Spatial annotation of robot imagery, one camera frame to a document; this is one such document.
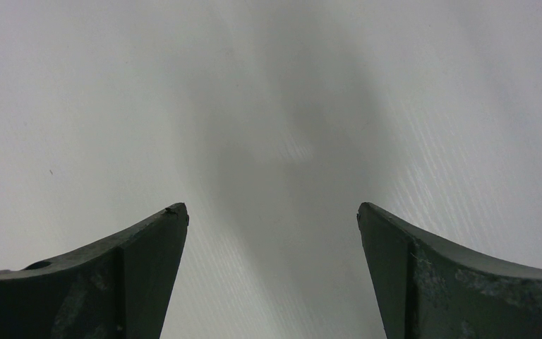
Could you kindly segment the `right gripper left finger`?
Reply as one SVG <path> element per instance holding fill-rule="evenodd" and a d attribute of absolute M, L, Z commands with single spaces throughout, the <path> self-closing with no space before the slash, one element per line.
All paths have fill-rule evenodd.
<path fill-rule="evenodd" d="M 22 270 L 0 270 L 0 338 L 159 338 L 188 232 L 183 203 Z"/>

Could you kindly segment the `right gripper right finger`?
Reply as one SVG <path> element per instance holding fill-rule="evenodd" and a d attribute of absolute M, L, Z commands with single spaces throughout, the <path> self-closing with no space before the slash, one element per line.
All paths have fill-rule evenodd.
<path fill-rule="evenodd" d="M 542 269 L 494 258 L 372 204 L 357 213 L 389 338 L 542 338 Z"/>

